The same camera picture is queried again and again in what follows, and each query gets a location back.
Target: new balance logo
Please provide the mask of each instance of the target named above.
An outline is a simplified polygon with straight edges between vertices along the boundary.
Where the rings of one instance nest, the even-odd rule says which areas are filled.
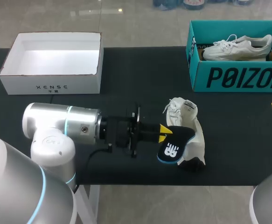
[[[169,155],[172,158],[174,158],[177,154],[179,147],[176,147],[170,143],[168,143],[166,149],[165,149],[165,155]]]

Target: shoelace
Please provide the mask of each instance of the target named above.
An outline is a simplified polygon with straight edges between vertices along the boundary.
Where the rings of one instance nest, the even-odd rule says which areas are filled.
[[[165,106],[163,113],[168,109],[168,107],[170,107],[173,110],[173,111],[168,111],[169,116],[172,118],[180,119],[180,123],[181,123],[182,122],[181,109],[177,108],[176,103],[172,99],[170,99],[170,103],[167,106]]]
[[[235,40],[237,39],[237,36],[235,34],[231,34],[227,40],[221,40],[221,41],[217,41],[214,42],[214,45],[220,45],[220,48],[222,51],[224,51],[224,49],[229,49],[232,48],[232,46],[237,46],[237,44],[235,43],[235,41],[228,41],[230,37],[235,36]]]

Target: shoe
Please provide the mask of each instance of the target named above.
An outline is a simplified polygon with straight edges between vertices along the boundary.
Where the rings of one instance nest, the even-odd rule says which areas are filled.
[[[265,61],[272,49],[272,35],[263,38],[242,36],[237,39],[235,34],[227,40],[214,42],[214,45],[202,51],[207,61]]]
[[[190,161],[197,157],[204,165],[204,136],[201,125],[197,119],[198,108],[193,102],[181,97],[173,98],[165,107],[168,126],[183,126],[192,128],[195,136],[186,144],[183,157],[177,162],[180,165],[184,161]]]

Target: white shoe box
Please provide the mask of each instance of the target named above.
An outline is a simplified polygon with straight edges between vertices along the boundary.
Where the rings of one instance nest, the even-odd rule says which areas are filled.
[[[20,33],[0,79],[9,95],[95,94],[103,55],[101,33]]]

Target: teal shoe box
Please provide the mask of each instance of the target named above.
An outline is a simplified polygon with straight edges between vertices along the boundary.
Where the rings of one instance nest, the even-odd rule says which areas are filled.
[[[201,49],[237,37],[272,35],[272,21],[191,21],[186,48],[192,88],[196,92],[272,92],[270,61],[202,61]]]

